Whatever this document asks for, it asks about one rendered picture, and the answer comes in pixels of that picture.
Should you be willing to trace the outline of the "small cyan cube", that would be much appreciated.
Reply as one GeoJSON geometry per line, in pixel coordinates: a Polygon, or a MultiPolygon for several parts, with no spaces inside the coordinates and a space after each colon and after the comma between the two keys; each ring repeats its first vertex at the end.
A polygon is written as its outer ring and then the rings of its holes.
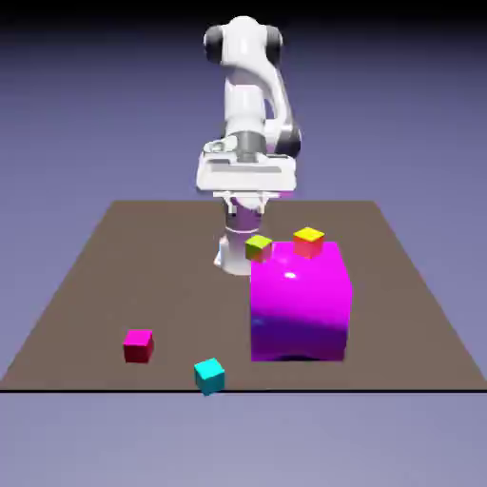
{"type": "Polygon", "coordinates": [[[216,358],[195,363],[194,377],[198,389],[205,396],[224,390],[225,371],[216,358]]]}

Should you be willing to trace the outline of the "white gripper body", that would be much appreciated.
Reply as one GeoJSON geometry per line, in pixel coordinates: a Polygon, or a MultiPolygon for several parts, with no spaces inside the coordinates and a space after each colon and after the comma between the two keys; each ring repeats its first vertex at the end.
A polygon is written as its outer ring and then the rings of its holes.
{"type": "Polygon", "coordinates": [[[291,192],[296,189],[296,161],[258,153],[253,163],[238,162],[234,152],[202,153],[196,186],[211,192],[291,192]]]}

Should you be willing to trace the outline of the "small olive green cube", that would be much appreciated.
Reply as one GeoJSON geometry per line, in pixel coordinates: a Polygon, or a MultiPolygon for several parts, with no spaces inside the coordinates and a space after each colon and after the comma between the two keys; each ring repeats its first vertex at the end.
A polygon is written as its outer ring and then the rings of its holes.
{"type": "Polygon", "coordinates": [[[244,255],[251,262],[263,263],[272,254],[272,244],[271,239],[255,234],[245,241],[244,255]]]}

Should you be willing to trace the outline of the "large magenta box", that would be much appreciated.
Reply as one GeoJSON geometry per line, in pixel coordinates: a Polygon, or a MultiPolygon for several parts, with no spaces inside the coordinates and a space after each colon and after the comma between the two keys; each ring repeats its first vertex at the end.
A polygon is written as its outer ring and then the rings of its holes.
{"type": "Polygon", "coordinates": [[[312,259],[296,254],[291,242],[273,243],[269,260],[251,264],[251,359],[342,361],[352,301],[337,243],[326,242],[312,259]]]}

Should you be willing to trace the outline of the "small yellow cube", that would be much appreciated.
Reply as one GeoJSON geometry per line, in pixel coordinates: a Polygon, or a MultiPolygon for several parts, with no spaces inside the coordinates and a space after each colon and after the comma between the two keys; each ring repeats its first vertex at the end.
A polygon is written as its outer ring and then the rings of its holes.
{"type": "Polygon", "coordinates": [[[313,227],[304,227],[293,233],[293,251],[306,259],[321,253],[325,233],[313,227]]]}

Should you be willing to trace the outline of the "small pink cube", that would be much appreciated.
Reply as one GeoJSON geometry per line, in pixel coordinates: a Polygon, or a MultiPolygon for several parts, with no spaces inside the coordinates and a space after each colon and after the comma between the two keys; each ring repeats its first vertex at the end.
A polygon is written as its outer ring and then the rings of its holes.
{"type": "Polygon", "coordinates": [[[153,331],[151,329],[128,329],[124,343],[126,363],[149,363],[154,350],[153,331]]]}

